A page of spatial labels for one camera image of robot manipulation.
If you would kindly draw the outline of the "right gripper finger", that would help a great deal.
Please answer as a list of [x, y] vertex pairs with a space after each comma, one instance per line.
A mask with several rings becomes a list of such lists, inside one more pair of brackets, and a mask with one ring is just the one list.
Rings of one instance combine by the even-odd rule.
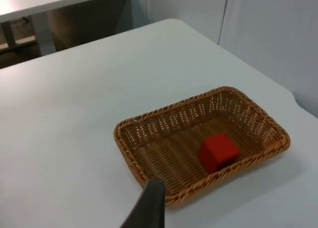
[[150, 179], [146, 182], [142, 194], [121, 227], [165, 227], [165, 184], [163, 180]]

